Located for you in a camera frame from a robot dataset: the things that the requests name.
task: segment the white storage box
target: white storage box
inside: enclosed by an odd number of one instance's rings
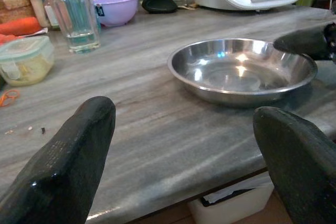
[[[230,224],[263,210],[273,189],[267,172],[191,201],[188,206],[197,224]],[[232,197],[241,190],[244,193]]]

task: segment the metal bowl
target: metal bowl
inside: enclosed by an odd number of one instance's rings
[[[317,73],[309,57],[278,51],[268,41],[239,38],[183,47],[170,55],[168,67],[202,99],[244,107],[279,100]]]

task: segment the gray marble surface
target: gray marble surface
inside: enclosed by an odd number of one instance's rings
[[[19,88],[15,104],[0,108],[0,195],[75,109],[96,95],[114,101],[117,124],[87,223],[125,223],[264,168],[253,136],[254,110],[194,97],[169,72],[167,58],[198,40],[272,41],[334,19],[327,10],[294,6],[264,14],[139,11],[129,24],[103,29],[101,48],[84,55],[70,54],[60,33],[51,33],[56,63],[50,74]],[[333,135],[336,66],[319,62],[318,67],[311,85],[275,105]]]

